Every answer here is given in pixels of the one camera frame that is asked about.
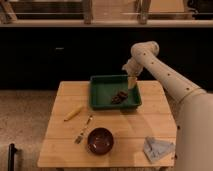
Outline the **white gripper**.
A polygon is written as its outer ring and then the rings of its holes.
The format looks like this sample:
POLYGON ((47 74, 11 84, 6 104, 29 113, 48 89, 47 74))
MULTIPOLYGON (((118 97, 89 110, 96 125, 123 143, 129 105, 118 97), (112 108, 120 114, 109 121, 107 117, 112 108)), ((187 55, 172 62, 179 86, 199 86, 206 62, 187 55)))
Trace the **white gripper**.
POLYGON ((128 89, 133 89, 137 83, 137 78, 143 71, 143 66, 139 64, 134 58, 130 58, 126 64, 122 66, 122 69, 129 75, 128 89))

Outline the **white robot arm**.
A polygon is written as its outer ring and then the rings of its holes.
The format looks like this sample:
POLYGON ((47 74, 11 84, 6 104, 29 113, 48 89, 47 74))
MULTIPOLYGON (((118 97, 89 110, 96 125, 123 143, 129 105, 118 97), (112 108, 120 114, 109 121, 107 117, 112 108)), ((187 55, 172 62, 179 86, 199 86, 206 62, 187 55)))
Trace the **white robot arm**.
POLYGON ((136 43, 122 69, 128 88, 146 68, 179 104, 174 171, 213 171, 213 93, 193 83, 157 58, 155 41, 136 43))

